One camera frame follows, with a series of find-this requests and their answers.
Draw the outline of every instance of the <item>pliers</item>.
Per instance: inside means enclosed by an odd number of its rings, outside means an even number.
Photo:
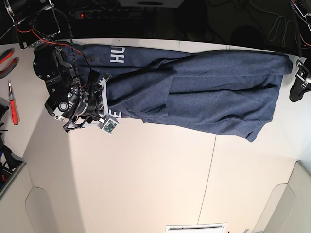
[[[5,60],[9,59],[10,57],[12,57],[13,53],[14,53],[14,48],[8,49],[6,52],[4,52],[0,56],[0,65],[1,65],[2,62],[4,62]],[[4,70],[0,71],[0,79],[3,79],[9,73],[11,73],[11,71],[15,68],[15,66],[17,64],[18,64],[18,57],[14,58],[11,61],[11,63]]]

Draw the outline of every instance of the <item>screwdriver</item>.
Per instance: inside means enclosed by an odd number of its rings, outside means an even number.
[[[16,109],[15,109],[11,80],[9,80],[9,93],[10,93],[10,105],[11,105],[12,120],[13,120],[14,125],[17,125],[18,124],[18,117],[17,117]]]

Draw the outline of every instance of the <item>red handle pliers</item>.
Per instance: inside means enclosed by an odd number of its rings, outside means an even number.
[[[13,53],[14,53],[14,48],[8,49],[6,52],[4,52],[0,56],[0,65],[1,65],[2,62],[4,62],[5,60],[9,59],[10,57],[12,57]],[[4,70],[0,71],[0,79],[3,79],[9,73],[11,73],[11,71],[15,68],[15,66],[17,64],[18,64],[18,57],[14,58],[11,61],[11,63]]]

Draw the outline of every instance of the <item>red screwdriver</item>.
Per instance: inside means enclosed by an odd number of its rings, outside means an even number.
[[[11,80],[9,80],[9,93],[10,93],[10,105],[11,105],[12,120],[13,120],[14,125],[17,125],[18,124],[18,117],[17,117],[16,109],[15,109]]]

